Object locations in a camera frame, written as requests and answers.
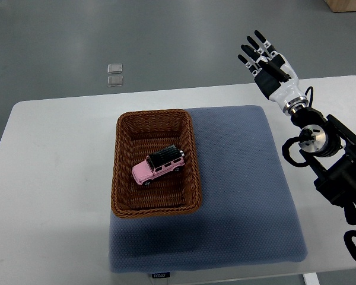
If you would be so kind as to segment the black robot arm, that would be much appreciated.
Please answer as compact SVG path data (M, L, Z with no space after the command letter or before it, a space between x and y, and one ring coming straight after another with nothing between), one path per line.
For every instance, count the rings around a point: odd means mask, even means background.
M292 66L260 31L247 41L238 59L262 94L300 129L282 146L284 159L294 167L310 167L317 175L316 189L344 209L348 224L356 225L356 135L334 116L313 108L313 87L299 89Z

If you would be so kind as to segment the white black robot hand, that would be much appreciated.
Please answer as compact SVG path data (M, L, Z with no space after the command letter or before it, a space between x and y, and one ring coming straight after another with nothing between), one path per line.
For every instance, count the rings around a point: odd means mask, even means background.
M254 34L259 42L247 36L249 45L241 45L242 51L249 59L241 54L237 57L254 76L262 94L277 103L286 115L308 107L309 100L299 89L298 76L287 59L278 55L275 47L259 30L255 30Z

